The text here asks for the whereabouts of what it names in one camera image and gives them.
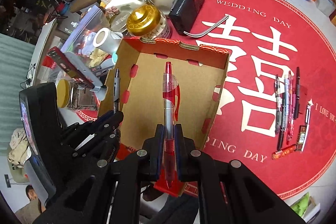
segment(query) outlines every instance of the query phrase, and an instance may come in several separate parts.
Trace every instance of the white chinese character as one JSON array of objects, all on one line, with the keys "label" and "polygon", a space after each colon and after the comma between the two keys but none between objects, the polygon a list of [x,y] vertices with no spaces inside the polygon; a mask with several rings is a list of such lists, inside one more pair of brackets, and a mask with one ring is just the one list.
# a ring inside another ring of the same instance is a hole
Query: white chinese character
[{"label": "white chinese character", "polygon": [[[235,65],[233,65],[231,62],[236,62],[236,59],[238,57],[246,55],[246,52],[238,46],[214,44],[214,43],[203,42],[201,40],[196,40],[196,43],[197,43],[198,46],[203,44],[203,45],[220,47],[220,48],[227,48],[229,50],[232,50],[232,54],[230,54],[230,58],[229,58],[229,65],[228,65],[228,68],[227,68],[227,72],[237,70],[237,67]],[[231,76],[227,76],[225,78],[225,81],[230,82],[230,83],[238,83],[238,84],[240,83],[240,81],[237,78],[231,77]]]},{"label": "white chinese character", "polygon": [[[266,136],[275,137],[276,110],[272,109],[272,108],[255,106],[255,105],[252,105],[249,102],[246,102],[244,100],[241,100],[241,103],[243,105],[243,119],[241,121],[241,131],[243,132],[245,130],[250,130],[250,131],[253,131],[253,132],[264,134]],[[266,129],[266,128],[249,126],[248,122],[249,122],[252,110],[255,110],[255,111],[258,111],[258,112],[263,112],[263,113],[273,114],[274,115],[274,120],[273,120],[273,123],[272,123],[271,127],[269,129]]]},{"label": "white chinese character", "polygon": [[[220,88],[215,88],[214,92],[219,93]],[[219,105],[218,105],[218,109],[217,109],[217,115],[222,115],[222,110],[221,108],[225,105],[227,105],[228,103],[232,103],[235,101],[234,96],[232,95],[231,92],[229,92],[227,89],[223,88],[222,90],[222,94],[220,96],[219,99]]]},{"label": "white chinese character", "polygon": [[256,56],[253,56],[251,55],[251,58],[254,62],[254,67],[255,67],[255,71],[257,73],[257,76],[260,76],[260,75],[263,75],[263,76],[266,76],[266,77],[269,77],[271,79],[275,79],[275,75],[272,75],[270,73],[267,73],[267,72],[264,72],[261,70],[261,64],[266,64],[266,65],[270,65],[270,66],[273,66],[273,67],[276,67],[276,68],[279,68],[279,69],[282,69],[282,75],[279,75],[279,80],[280,80],[280,93],[283,93],[285,92],[285,87],[283,85],[283,82],[284,82],[284,77],[285,75],[288,74],[289,71],[291,71],[291,74],[293,74],[293,71],[288,67],[288,66],[285,66],[285,65],[278,65],[276,63],[272,63],[272,62],[268,62],[268,61],[265,61],[265,60],[262,60]]},{"label": "white chinese character", "polygon": [[[220,24],[217,27],[217,28],[222,28],[223,33],[219,34],[219,33],[209,32],[208,36],[229,39],[229,40],[233,40],[237,42],[243,42],[241,38],[230,35],[231,31],[234,30],[234,31],[240,31],[240,32],[250,32],[250,30],[245,27],[234,26],[233,24],[235,23],[236,18],[228,14],[225,14],[225,15],[229,16],[229,18],[225,21],[225,24]],[[209,27],[212,27],[213,25],[215,25],[215,23],[207,22],[207,21],[202,21],[202,23]]]},{"label": "white chinese character", "polygon": [[295,52],[297,52],[297,49],[293,45],[290,45],[288,43],[280,41],[281,32],[279,32],[278,30],[276,30],[275,28],[273,28],[271,26],[270,26],[270,28],[272,30],[273,38],[265,37],[261,34],[257,34],[257,33],[254,33],[254,32],[252,33],[256,38],[259,38],[261,40],[265,40],[265,41],[273,43],[272,50],[269,50],[269,49],[263,48],[263,47],[259,47],[259,46],[258,46],[258,49],[261,50],[262,52],[267,53],[267,54],[272,54],[272,55],[280,57],[282,59],[289,60],[289,57],[287,55],[279,52],[279,47],[282,46],[282,47],[288,48],[288,49],[290,49],[292,51],[295,51]]},{"label": "white chinese character", "polygon": [[262,99],[265,99],[265,100],[268,100],[268,101],[271,101],[271,102],[276,102],[276,98],[275,98],[274,93],[272,95],[264,93],[264,84],[258,77],[255,78],[255,83],[257,84],[258,91],[249,90],[249,89],[243,88],[241,86],[238,86],[238,89],[241,93],[243,93],[245,95],[262,98]]}]

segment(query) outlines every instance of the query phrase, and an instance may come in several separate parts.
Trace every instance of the round red tablecloth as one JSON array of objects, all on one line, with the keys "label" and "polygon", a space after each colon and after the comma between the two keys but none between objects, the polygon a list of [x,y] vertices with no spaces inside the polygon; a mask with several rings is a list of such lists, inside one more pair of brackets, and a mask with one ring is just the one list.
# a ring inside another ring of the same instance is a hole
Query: round red tablecloth
[{"label": "round red tablecloth", "polygon": [[[312,21],[284,0],[206,0],[191,33],[204,31],[225,14],[229,20],[205,37],[192,39],[176,32],[172,36],[231,52],[220,108],[204,151],[217,160],[241,160],[281,198],[289,198],[316,181],[336,155],[335,52]],[[272,160],[278,141],[274,75],[295,73],[297,66],[307,92],[302,94],[303,114],[294,123],[290,145],[296,143],[311,99],[307,142],[302,153]],[[96,117],[85,111],[78,115],[85,121]]]}]

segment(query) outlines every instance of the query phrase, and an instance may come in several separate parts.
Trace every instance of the person's hair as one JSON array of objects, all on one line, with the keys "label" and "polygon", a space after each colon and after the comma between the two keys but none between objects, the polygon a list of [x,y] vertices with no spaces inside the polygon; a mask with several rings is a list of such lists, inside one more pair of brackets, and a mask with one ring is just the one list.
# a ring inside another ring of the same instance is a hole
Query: person's hair
[{"label": "person's hair", "polygon": [[27,185],[27,187],[26,187],[26,196],[27,196],[27,198],[28,198],[29,200],[30,200],[30,198],[29,198],[28,192],[29,192],[30,190],[34,190],[34,188],[33,188],[31,185]]}]

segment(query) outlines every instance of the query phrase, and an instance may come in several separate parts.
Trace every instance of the brown shirt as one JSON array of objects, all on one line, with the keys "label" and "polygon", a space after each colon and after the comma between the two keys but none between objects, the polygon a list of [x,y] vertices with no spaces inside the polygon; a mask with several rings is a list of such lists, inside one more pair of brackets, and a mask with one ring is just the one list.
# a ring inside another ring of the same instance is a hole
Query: brown shirt
[{"label": "brown shirt", "polygon": [[26,206],[15,213],[22,224],[32,224],[40,214],[41,202],[38,198],[31,200]]}]

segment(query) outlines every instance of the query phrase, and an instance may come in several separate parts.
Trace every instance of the toilet paper roll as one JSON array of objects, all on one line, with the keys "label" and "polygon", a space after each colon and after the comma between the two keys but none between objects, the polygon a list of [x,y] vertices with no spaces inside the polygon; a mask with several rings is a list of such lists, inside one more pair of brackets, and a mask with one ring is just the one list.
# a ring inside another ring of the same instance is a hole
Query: toilet paper roll
[{"label": "toilet paper roll", "polygon": [[113,32],[109,28],[99,30],[93,39],[93,45],[102,51],[113,54],[117,51],[123,34],[120,32]]}]

